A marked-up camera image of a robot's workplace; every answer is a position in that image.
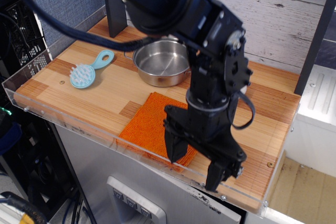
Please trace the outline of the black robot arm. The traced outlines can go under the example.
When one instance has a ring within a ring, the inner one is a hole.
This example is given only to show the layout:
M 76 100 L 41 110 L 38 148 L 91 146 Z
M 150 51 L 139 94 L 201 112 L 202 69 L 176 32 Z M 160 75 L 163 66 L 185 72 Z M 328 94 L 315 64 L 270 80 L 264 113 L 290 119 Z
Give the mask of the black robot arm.
M 210 160 L 205 188 L 215 191 L 242 173 L 247 156 L 234 140 L 234 116 L 252 71 L 244 56 L 243 23 L 217 0 L 125 0 L 134 26 L 150 36 L 172 35 L 187 46 L 191 83 L 187 108 L 165 107 L 165 145 L 171 162 L 188 146 Z

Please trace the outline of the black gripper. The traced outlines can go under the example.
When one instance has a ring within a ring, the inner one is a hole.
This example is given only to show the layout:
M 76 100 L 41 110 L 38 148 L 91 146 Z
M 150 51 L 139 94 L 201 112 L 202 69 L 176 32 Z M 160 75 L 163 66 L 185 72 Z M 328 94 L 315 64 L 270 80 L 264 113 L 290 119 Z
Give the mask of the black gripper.
M 232 96 L 220 104 L 201 104 L 189 101 L 187 108 L 167 105 L 165 146 L 168 159 L 175 163 L 184 157 L 189 146 L 211 160 L 208 167 L 205 189 L 215 192 L 222 181 L 231 176 L 238 178 L 242 162 L 247 158 L 234 140 L 231 129 L 242 130 L 246 124 L 237 126 L 233 119 L 237 109 L 238 96 Z

